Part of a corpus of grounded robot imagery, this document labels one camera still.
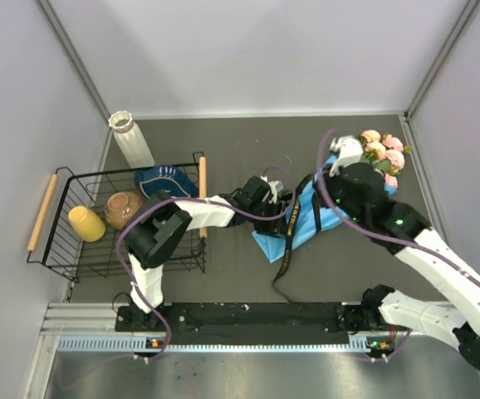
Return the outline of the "blue wrapping paper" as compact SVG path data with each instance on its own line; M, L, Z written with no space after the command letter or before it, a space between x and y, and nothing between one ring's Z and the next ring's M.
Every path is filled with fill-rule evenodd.
M312 204L312 198L315 190L312 186L312 179L306 183L306 187L301 191L299 200L301 203L301 212L299 214L295 235L292 241L292 249L295 250L306 241L312 239L318 232L334 229L342 224L340 218L330 208L321 208L320 228L316 227L315 211ZM259 245L262 252L267 257L270 264L281 259L285 254L286 239L283 237L272 237L265 234L252 232L252 237Z

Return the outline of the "yellow cup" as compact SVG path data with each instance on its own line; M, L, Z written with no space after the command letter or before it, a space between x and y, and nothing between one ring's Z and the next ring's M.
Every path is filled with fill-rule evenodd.
M68 219L74 231L87 243L100 240L106 232L102 219L85 206L72 208L68 213Z

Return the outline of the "white ribbed ceramic vase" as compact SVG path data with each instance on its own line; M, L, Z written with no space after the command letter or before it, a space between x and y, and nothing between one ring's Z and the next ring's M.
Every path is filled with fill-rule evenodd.
M149 168L154 157L133 116L128 111L117 111L108 120L116 143L131 168Z

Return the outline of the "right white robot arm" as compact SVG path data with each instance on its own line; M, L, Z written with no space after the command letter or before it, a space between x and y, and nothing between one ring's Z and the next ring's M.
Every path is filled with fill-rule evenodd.
M480 371L480 275L449 248L426 217L389 197L372 166L323 165L316 189L343 222L410 266L450 302L440 307L394 288L376 288L361 309L364 323L373 329L393 323L426 333L454 347Z

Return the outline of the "pink and brown flower bouquet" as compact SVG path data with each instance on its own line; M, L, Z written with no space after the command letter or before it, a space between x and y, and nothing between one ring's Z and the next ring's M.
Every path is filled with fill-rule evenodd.
M378 131L367 130L357 136L363 150L361 162L373 167L381 174L384 182L391 188L399 188L399 177L403 171L406 158L412 147L391 134L381 135Z

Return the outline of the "black ribbon gold lettering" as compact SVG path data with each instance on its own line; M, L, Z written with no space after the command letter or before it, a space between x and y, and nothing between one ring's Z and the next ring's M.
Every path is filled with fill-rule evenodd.
M310 174L310 175L307 175L295 189L295 192L294 192L295 201L291 209L290 219L287 223L287 234L285 236L286 244L285 244L285 250L282 258L282 263L275 278L272 281L272 289L277 294L279 294L282 298L284 298L288 303L291 303L292 299L290 299L287 295L284 294L283 291L281 291L278 288L277 281L287 273L291 264L291 255L293 251L292 249L293 239L295 237L296 228L298 225L299 217L301 215L300 195L302 194L303 190L306 188L308 183L311 183L311 187L313 189L313 194L311 197L311 207L312 207L313 219L316 227L316 233L321 232L320 198L316 192L316 189L314 188L314 175Z

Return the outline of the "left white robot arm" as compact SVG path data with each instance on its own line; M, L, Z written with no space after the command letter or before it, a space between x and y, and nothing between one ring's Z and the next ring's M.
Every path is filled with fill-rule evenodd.
M116 254L130 276L134 320L148 330L162 322L163 268L186 232L249 222L259 234L283 235L296 199L280 180L265 175L253 176L229 194L207 198L175 197L164 190L153 194L126 222L116 243Z

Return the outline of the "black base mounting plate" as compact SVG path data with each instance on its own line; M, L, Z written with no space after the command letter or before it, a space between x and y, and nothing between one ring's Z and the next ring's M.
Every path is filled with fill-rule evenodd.
M313 345L370 330L361 306L342 303L171 303L158 311L172 345Z

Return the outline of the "blue leaf-pattern plate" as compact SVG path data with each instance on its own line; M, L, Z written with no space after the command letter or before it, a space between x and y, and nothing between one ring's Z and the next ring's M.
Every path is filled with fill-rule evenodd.
M199 197L199 189L195 183L182 170L172 165L137 170L134 182L138 191L147 199L158 191L164 191L173 197Z

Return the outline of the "brown ceramic bowl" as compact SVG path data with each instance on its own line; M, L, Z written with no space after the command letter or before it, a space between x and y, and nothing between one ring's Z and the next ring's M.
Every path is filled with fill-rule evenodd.
M143 203L135 192L121 191L113 194L107 200L104 209L107 224L115 230L122 230Z

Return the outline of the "aluminium slotted rail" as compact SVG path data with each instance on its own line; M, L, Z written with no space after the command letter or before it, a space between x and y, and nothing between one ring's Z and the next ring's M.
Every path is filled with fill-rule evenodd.
M61 348L70 351L129 351L152 354L170 352L321 352L334 349L342 352L393 352L406 333L424 332L384 322L375 308L359 305L370 330L349 335L349 342L309 345L172 345L169 324L160 315L140 317L129 304L62 303L48 307L42 322L42 333L60 336Z

